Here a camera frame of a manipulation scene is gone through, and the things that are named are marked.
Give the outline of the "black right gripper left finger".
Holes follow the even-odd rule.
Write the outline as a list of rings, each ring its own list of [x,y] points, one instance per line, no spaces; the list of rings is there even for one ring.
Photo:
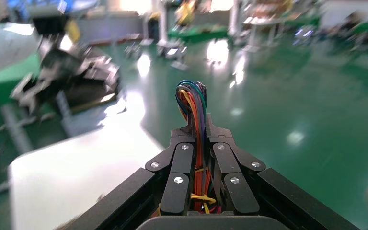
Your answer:
[[[150,159],[146,170],[156,175],[156,197],[162,216],[186,216],[194,187],[196,162],[195,119],[171,131],[170,144]]]

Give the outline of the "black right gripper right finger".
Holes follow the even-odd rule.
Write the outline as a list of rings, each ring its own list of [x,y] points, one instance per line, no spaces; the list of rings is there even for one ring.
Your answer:
[[[266,164],[240,148],[229,129],[214,125],[211,114],[207,114],[206,137],[214,192],[222,210],[235,215],[258,213],[251,181]]]

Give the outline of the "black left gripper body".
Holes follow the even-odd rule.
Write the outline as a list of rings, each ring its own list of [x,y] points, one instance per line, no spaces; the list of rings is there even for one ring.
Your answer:
[[[70,105],[121,93],[119,66],[96,47],[85,47],[78,54],[54,48],[42,56],[40,68],[39,80],[49,83],[39,94],[40,103],[53,103],[60,91]]]

